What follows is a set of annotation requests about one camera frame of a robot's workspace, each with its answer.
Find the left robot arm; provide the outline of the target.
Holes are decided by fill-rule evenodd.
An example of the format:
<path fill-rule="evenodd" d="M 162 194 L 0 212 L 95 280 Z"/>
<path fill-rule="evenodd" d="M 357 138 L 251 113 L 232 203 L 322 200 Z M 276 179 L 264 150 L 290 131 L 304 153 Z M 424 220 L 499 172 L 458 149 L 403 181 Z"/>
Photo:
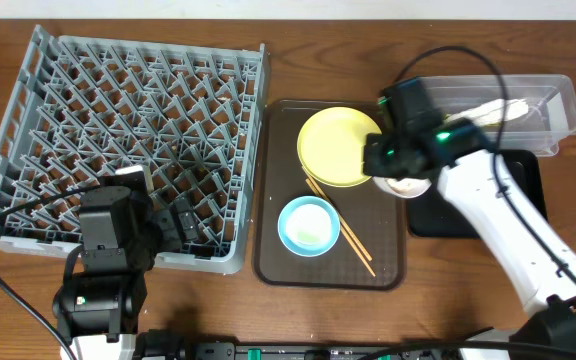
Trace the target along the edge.
<path fill-rule="evenodd" d="M 179 197 L 157 211 L 143 188 L 102 187 L 82 197 L 80 225 L 82 243 L 68 255 L 53 301 L 63 358 L 186 358 L 182 336 L 141 333 L 138 323 L 157 254 L 198 236 L 190 202 Z"/>

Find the white bowl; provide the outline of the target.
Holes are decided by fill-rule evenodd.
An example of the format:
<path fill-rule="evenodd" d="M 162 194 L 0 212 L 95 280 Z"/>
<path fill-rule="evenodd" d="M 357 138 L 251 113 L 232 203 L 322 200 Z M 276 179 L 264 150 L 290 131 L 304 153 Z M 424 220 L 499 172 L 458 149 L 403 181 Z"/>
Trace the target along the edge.
<path fill-rule="evenodd" d="M 428 179 L 373 177 L 377 187 L 388 194 L 402 199 L 412 199 L 423 195 L 432 185 Z"/>

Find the white cup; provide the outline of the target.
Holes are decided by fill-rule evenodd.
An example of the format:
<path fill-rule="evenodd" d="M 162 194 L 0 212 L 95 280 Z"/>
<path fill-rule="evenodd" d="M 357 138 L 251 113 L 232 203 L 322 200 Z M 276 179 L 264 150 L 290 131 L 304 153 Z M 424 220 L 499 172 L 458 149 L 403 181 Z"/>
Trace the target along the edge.
<path fill-rule="evenodd" d="M 316 204 L 297 207 L 288 217 L 288 238 L 303 247 L 319 247 L 327 242 L 332 233 L 332 221 L 324 208 Z"/>

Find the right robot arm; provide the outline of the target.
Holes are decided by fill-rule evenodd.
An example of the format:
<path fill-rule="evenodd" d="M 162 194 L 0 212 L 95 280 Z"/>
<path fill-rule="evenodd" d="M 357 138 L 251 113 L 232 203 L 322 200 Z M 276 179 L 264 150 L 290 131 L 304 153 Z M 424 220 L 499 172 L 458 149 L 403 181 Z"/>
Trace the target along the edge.
<path fill-rule="evenodd" d="M 381 93 L 391 129 L 366 138 L 363 171 L 432 181 L 476 230 L 510 279 L 528 321 L 455 343 L 465 359 L 576 359 L 576 254 L 551 228 L 467 118 L 452 122 L 418 78 Z"/>

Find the light blue bowl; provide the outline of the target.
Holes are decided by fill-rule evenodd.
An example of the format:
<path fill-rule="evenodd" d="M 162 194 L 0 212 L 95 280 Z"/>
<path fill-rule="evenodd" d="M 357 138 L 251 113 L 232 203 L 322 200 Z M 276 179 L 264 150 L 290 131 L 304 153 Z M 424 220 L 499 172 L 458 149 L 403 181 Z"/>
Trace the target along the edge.
<path fill-rule="evenodd" d="M 317 196 L 301 196 L 281 210 L 277 232 L 290 252 L 300 257 L 318 257 L 334 247 L 341 223 L 329 202 Z"/>

